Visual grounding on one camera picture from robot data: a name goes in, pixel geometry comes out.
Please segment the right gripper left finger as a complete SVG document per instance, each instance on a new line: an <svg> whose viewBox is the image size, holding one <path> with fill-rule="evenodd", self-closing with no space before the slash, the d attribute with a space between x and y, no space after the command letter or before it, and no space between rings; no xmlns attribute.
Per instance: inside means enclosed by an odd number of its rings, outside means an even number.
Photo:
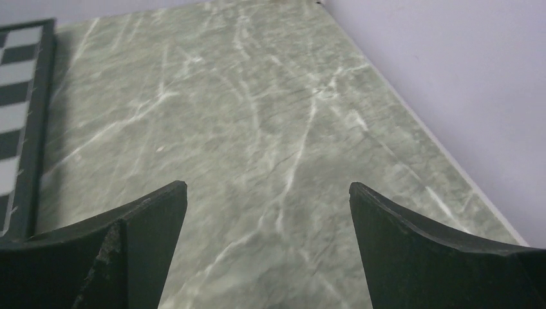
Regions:
<svg viewBox="0 0 546 309"><path fill-rule="evenodd" d="M1 245L2 308L157 308L187 210L177 180L135 201Z"/></svg>

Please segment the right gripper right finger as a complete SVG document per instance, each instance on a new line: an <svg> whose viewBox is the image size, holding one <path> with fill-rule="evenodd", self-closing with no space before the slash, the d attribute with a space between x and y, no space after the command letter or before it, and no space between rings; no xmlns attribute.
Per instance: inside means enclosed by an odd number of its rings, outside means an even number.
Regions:
<svg viewBox="0 0 546 309"><path fill-rule="evenodd" d="M544 308L545 251L454 229L350 185L374 308Z"/></svg>

